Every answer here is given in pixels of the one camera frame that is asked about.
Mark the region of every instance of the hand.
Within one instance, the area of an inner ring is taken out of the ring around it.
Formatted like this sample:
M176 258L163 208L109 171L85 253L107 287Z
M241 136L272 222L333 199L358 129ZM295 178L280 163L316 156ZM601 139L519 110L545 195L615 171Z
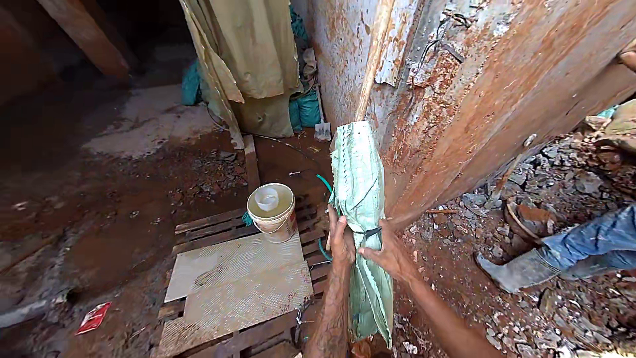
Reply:
M354 233L347 225L347 217L338 218L336 210L331 204L329 210L329 245L334 264L351 265L356 260L356 246Z
M380 220L382 228L382 249L380 251L368 247L361 247L358 252L365 258L380 265L395 280L411 284L422 277L413 264L411 255L406 252L404 245L398 239L388 221Z

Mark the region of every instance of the wall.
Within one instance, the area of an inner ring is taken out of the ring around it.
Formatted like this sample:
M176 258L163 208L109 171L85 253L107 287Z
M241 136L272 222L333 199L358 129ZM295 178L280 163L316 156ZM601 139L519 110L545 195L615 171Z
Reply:
M375 4L307 3L336 125L357 105ZM630 0L420 0L418 11L400 81L376 84L368 110L398 224L482 183L530 134L544 143L636 90L612 61L636 33Z

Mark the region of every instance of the white bucket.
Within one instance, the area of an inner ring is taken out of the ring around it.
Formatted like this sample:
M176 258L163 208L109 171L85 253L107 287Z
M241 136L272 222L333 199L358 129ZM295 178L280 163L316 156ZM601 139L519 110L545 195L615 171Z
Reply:
M278 204L275 208L265 211L256 202L262 190L276 190ZM263 234L265 239L272 243L283 243L295 234L298 234L296 223L296 197L287 185L279 183L265 184L247 199L247 212L254 221L254 225Z

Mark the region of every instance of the wooden pole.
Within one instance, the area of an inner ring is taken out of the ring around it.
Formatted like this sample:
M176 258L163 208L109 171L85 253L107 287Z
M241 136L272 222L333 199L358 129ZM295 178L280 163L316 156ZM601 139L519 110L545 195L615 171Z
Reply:
M379 0L378 6L375 9L375 21L373 22L373 30L371 32L369 57L366 61L366 72L364 73L356 116L353 122L364 120L364 116L366 115L366 107L369 103L369 97L371 96L373 82L375 81L375 72L380 64L380 56L384 48L384 38L387 34L389 20L391 19L393 2L394 0Z
M38 0L42 7L105 75L128 78L130 64L80 0Z

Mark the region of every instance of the bucket lid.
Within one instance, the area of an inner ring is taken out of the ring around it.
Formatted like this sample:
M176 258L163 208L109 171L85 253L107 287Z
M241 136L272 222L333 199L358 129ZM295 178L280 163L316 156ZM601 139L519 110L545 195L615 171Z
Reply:
M272 211L265 211L259 208L256 199L254 197L254 193L263 187L271 187L275 189L279 196L279 204ZM252 219L256 220L278 220L286 215L289 215L289 211L293 211L296 205L296 198L294 197L294 192L284 184L280 183L269 183L258 187L252 194L250 194L249 198L247 198L247 212Z

